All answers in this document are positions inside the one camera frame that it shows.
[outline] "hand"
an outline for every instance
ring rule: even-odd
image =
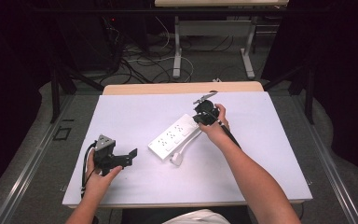
[[[215,104],[219,109],[219,117],[218,119],[222,121],[225,126],[229,129],[228,120],[226,119],[226,109],[220,105]],[[208,137],[211,139],[212,142],[216,143],[216,141],[219,141],[221,137],[227,137],[226,133],[223,131],[222,127],[220,127],[218,122],[213,123],[212,125],[205,126],[202,123],[199,123],[200,129],[205,132]]]
[[[93,148],[89,153],[89,158],[87,161],[86,178],[89,178],[89,180],[86,184],[84,198],[90,198],[93,201],[95,200],[94,202],[99,203],[103,199],[103,196],[109,188],[110,183],[123,168],[121,166],[117,166],[113,168],[106,176],[99,175],[101,170],[95,169],[94,153],[95,150]]]

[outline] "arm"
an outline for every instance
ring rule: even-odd
[[[219,119],[228,127],[226,109],[220,110]],[[215,122],[211,126],[200,124],[211,141],[222,151],[243,197],[259,223],[300,223],[296,212],[275,179],[247,156]]]
[[[103,199],[104,194],[109,188],[112,180],[122,170],[121,166],[117,166],[110,171],[106,176],[99,175],[99,170],[94,170],[94,149],[89,154],[87,161],[87,172],[86,178],[89,180],[86,184],[86,191],[84,197],[81,200],[79,206],[75,209],[72,215],[66,221],[70,223],[87,223],[90,224],[94,218],[95,212],[97,211],[98,205]]]

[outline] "white power strip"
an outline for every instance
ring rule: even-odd
[[[163,161],[182,147],[200,129],[199,125],[188,114],[160,134],[148,146]]]

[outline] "table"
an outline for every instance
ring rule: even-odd
[[[266,7],[284,6],[288,0],[156,0],[156,7]],[[249,59],[249,51],[255,35],[257,17],[250,21],[180,21],[175,17],[175,58],[173,63],[174,78],[179,78],[182,49],[180,48],[181,35],[233,35],[247,36],[245,48],[241,49],[241,57],[245,72],[249,79],[255,78],[255,73]]]
[[[161,161],[147,148],[148,143],[183,114],[194,114],[192,103],[209,91],[219,91],[211,100],[227,108],[234,136],[246,153],[275,177],[290,202],[312,199],[269,94],[260,83],[212,82],[106,87],[62,204],[75,207],[80,202],[84,153],[101,133],[117,141],[115,155],[138,148],[133,165],[117,176],[101,207],[246,204],[222,153],[205,134],[187,145],[179,167]]]

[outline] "white tabletop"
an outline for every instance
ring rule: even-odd
[[[156,0],[156,7],[284,6],[288,0]]]
[[[100,96],[62,204],[79,204],[84,153],[100,134],[117,141],[116,155],[138,148],[133,165],[115,178],[101,206],[245,204],[222,153],[204,133],[188,144],[180,167],[161,161],[147,147],[182,115],[194,115],[192,103],[202,95]],[[312,198],[267,92],[219,92],[211,100],[227,108],[231,131],[243,150],[272,174],[292,203]]]

